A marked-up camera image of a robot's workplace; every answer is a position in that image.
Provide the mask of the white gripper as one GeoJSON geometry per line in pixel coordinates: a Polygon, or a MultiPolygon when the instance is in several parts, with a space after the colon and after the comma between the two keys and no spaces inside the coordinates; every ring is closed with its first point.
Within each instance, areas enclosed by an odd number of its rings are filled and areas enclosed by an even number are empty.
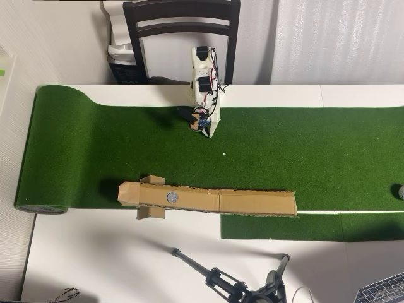
{"type": "Polygon", "coordinates": [[[203,113],[209,116],[206,129],[200,132],[211,138],[220,122],[220,101],[221,93],[216,92],[202,92],[196,96],[194,112],[203,113]]]}

